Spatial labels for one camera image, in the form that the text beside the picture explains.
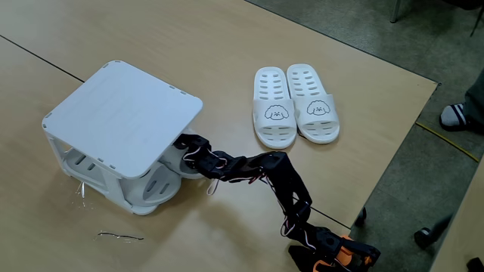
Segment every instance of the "chair leg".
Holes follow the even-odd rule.
[[[481,21],[482,13],[484,13],[484,4],[482,5],[481,11],[479,11],[479,16],[477,16],[476,24],[474,25],[474,28],[472,29],[472,33],[470,34],[471,37],[472,35],[474,35],[474,31],[476,31],[476,28],[479,25],[479,21]]]
[[[416,244],[425,249],[426,247],[432,245],[435,241],[437,241],[442,233],[444,233],[445,229],[447,228],[448,224],[451,222],[452,214],[447,215],[442,220],[437,222],[430,230],[427,227],[419,230],[414,234],[414,239]]]
[[[390,18],[390,23],[395,23],[396,18],[399,16],[400,3],[402,0],[395,0],[395,7],[393,7],[393,13]]]

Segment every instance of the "person's leg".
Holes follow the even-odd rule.
[[[465,94],[464,115],[473,127],[484,128],[484,70]]]
[[[469,128],[484,131],[484,70],[464,98],[465,103],[444,108],[440,115],[440,125],[447,131]]]

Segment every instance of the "slipper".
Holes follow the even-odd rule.
[[[287,69],[287,81],[302,135],[317,144],[336,140],[340,121],[333,95],[326,93],[316,71],[308,64],[291,65]]]
[[[284,72],[264,67],[254,80],[253,121],[259,140],[269,148],[284,149],[296,139],[294,102]]]
[[[464,104],[449,105],[444,108],[439,117],[439,123],[446,131],[464,131],[469,123],[464,115]]]

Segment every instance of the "wooden table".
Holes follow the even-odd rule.
[[[467,272],[466,264],[479,257],[484,261],[484,164],[480,164],[464,201],[445,236],[432,272]]]
[[[287,149],[314,207],[310,222],[347,234],[436,83],[240,0],[11,0],[0,34],[86,80],[112,59],[129,62],[201,98],[193,127],[234,156],[265,149],[252,125],[258,68],[310,63],[334,95],[338,141],[302,138]],[[184,182],[152,215],[129,215],[64,176],[40,127],[81,82],[1,40],[0,211],[9,247],[0,259],[24,270],[296,270],[279,236],[282,214],[262,183]],[[93,241],[101,230],[142,243]],[[29,256],[33,261],[24,261]]]

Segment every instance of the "white slipper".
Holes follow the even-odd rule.
[[[308,64],[291,65],[287,69],[287,81],[301,133],[317,144],[336,140],[340,121],[333,95],[326,93],[316,71]]]
[[[296,139],[294,102],[286,76],[277,67],[264,67],[254,80],[253,121],[259,140],[272,149],[289,147]]]

